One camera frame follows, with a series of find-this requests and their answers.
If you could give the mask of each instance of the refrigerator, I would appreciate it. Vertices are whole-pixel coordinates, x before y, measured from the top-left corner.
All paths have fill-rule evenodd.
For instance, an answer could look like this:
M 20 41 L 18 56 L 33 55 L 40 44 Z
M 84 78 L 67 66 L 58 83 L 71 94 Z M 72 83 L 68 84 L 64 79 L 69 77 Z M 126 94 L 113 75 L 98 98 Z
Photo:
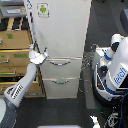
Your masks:
M 91 0 L 24 0 L 30 30 L 40 52 L 47 99 L 77 98 Z M 31 23 L 30 12 L 35 31 Z

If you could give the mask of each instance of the cable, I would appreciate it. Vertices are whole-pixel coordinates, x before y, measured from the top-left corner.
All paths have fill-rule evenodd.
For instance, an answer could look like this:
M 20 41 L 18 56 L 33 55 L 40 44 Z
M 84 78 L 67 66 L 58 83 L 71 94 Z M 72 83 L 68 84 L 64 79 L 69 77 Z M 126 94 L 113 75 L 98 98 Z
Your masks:
M 82 93 L 88 93 L 92 89 L 92 84 L 89 80 L 84 80 L 84 81 L 90 83 L 91 87 L 87 91 L 83 91 L 83 90 L 81 90 L 81 88 L 79 86 L 79 91 Z
M 114 126 L 115 126 L 117 123 L 118 123 L 118 113 L 112 113 L 112 114 L 108 117 L 107 121 L 105 122 L 104 128 L 106 128 L 106 125 L 107 125 L 107 124 L 108 124 L 108 126 L 109 126 L 110 128 L 114 128 Z
M 123 107 L 124 98 L 125 98 L 125 96 L 126 96 L 127 94 L 128 94 L 128 90 L 125 91 L 125 94 L 124 94 L 124 96 L 123 96 L 123 98 L 122 98 L 122 102 L 121 102 L 121 116 L 120 116 L 120 122 L 119 122 L 118 128 L 120 128 L 120 125 L 121 125 L 121 121 L 122 121 L 122 107 Z

